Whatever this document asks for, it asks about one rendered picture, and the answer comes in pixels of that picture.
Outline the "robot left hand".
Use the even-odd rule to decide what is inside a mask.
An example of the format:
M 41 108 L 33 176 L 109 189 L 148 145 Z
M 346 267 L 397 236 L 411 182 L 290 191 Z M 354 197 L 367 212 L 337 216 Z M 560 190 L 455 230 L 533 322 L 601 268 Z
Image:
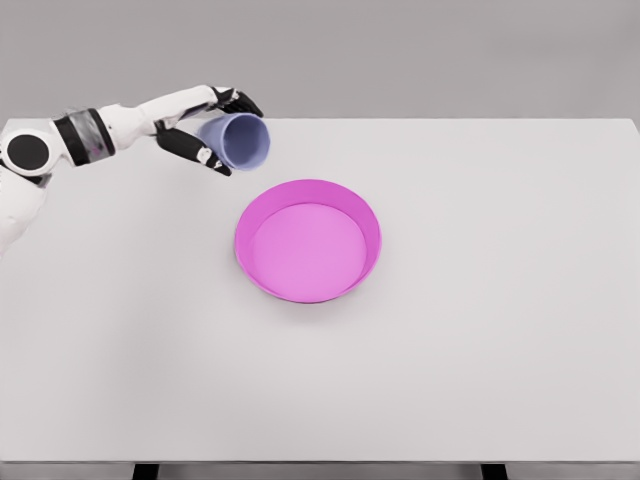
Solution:
M 158 146 L 185 160 L 203 165 L 223 176 L 232 175 L 215 150 L 193 134 L 179 130 L 176 125 L 202 112 L 218 110 L 225 115 L 250 114 L 263 118 L 264 113 L 243 91 L 233 87 L 199 85 L 180 90 L 141 104 L 154 128 Z

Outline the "lavender blue cup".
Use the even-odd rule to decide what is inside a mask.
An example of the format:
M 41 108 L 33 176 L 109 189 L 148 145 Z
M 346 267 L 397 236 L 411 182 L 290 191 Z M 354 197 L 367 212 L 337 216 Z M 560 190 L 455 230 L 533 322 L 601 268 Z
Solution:
M 271 145 L 266 123 L 250 113 L 211 119 L 199 127 L 197 136 L 231 170 L 259 168 L 265 163 Z

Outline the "pink round plate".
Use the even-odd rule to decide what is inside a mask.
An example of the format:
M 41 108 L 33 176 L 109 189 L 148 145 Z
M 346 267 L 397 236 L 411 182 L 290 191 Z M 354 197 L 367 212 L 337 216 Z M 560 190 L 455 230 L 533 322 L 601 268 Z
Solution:
M 353 190 L 326 180 L 273 186 L 235 229 L 237 262 L 264 292 L 293 303 L 337 299 L 361 285 L 382 250 L 380 221 Z

